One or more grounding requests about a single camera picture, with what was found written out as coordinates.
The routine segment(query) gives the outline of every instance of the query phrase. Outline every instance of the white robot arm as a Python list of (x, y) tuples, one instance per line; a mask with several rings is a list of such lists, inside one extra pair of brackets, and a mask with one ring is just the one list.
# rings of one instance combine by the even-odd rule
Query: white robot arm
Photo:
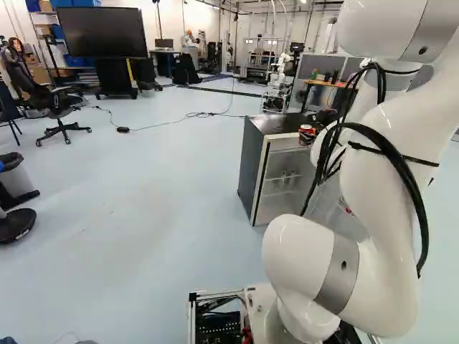
[[(440, 162), (459, 126), (459, 1), (347, 0), (337, 25), (348, 53), (375, 57), (384, 69), (410, 71), (433, 62), (431, 81), (388, 94), (378, 106), (367, 82), (348, 121), (374, 129), (405, 156)], [(378, 148), (360, 133), (347, 140)], [(422, 192), (435, 167), (407, 163)], [(404, 335), (415, 323), (420, 297), (412, 199), (389, 160), (369, 151), (347, 149), (339, 180), (369, 239), (355, 242), (295, 215), (273, 220), (262, 254), (280, 318), (304, 343), (330, 336), (339, 319), (380, 337)]]

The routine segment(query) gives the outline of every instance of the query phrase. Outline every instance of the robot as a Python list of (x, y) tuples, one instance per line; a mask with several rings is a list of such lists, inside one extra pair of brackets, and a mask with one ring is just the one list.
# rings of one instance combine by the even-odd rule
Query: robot
[(199, 44), (201, 40), (199, 38), (194, 38), (193, 32), (191, 30), (186, 30), (185, 34), (182, 37), (180, 37), (180, 42), (183, 48), (187, 48), (192, 47), (193, 44)]
[[(341, 47), (393, 71), (388, 74), (386, 101), (378, 106), (376, 78), (372, 81), (373, 71), (367, 73), (346, 120), (382, 134), (404, 156), (440, 162), (459, 126), (458, 26), (457, 0), (346, 0), (337, 24)], [(420, 64), (432, 64), (434, 77), (405, 93)], [(314, 144), (313, 163), (323, 132)], [(339, 140), (377, 148), (352, 130), (343, 131)], [(266, 314), (263, 322), (266, 343), (321, 343), (340, 319), (379, 337), (399, 337), (416, 321), (420, 282), (412, 243), (417, 233), (412, 199), (385, 156), (348, 148), (341, 157), (339, 185), (369, 238), (356, 242), (291, 214), (270, 223), (262, 246), (270, 286), (261, 288), (262, 294), (252, 292), (260, 304), (272, 305), (270, 320)], [(422, 193), (435, 164), (407, 164)], [(269, 339), (273, 328), (280, 329), (275, 340)]]
[(282, 53), (279, 57), (278, 63), (272, 63), (271, 66), (277, 67), (276, 73), (272, 73), (270, 76), (270, 81), (272, 86), (280, 87), (285, 82), (285, 64), (290, 62), (292, 57), (286, 53)]

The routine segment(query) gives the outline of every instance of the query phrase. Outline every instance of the computer monitor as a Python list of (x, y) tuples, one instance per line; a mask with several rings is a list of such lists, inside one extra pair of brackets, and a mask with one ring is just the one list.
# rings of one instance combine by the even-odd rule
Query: computer monitor
[(132, 7), (58, 7), (73, 57), (147, 58), (141, 11)]
[(173, 39), (155, 39), (155, 47), (156, 48), (174, 48), (174, 40)]

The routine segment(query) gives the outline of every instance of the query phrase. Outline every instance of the table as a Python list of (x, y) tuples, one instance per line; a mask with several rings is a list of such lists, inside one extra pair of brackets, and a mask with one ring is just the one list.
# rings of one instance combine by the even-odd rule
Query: table
[(167, 75), (165, 75), (166, 77), (170, 77), (172, 78), (172, 60), (171, 60), (171, 57), (174, 58), (174, 54), (181, 54), (181, 52), (178, 52), (176, 50), (165, 50), (165, 49), (153, 49), (153, 50), (149, 50), (148, 51), (149, 54), (150, 54), (150, 57), (153, 57), (153, 55), (155, 54), (166, 54), (167, 56)]
[(304, 113), (306, 109), (306, 102), (308, 101), (309, 92), (311, 91), (312, 86), (328, 86), (328, 87), (335, 87), (340, 90), (346, 88), (345, 82), (337, 82), (336, 84), (332, 84), (331, 82), (325, 82), (320, 80), (305, 80), (306, 86), (306, 94), (304, 96), (303, 104), (301, 105), (301, 113)]

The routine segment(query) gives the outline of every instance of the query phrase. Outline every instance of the floor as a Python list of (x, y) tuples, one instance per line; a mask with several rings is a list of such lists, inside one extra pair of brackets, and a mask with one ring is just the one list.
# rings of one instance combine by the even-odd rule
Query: floor
[[(232, 80), (213, 82), (231, 87)], [(91, 105), (134, 129), (222, 111), (230, 100), (167, 87), (154, 97)], [(253, 115), (259, 101), (235, 96), (228, 114)], [(62, 343), (66, 335), (101, 344), (185, 343), (189, 292), (266, 280), (264, 228), (249, 225), (236, 194), (243, 120), (192, 118), (127, 135), (93, 108), (66, 121), (93, 133), (70, 133), (71, 145), (56, 136), (37, 148), (35, 139), (54, 123), (21, 120), (17, 148), (9, 129), (0, 129), (0, 151), (21, 152), (42, 193), (27, 204), (38, 213), (34, 230), (0, 247), (0, 337), (19, 344)], [(459, 144), (451, 143), (425, 195), (432, 243), (420, 319), (407, 337), (388, 343), (455, 342), (458, 156)]]

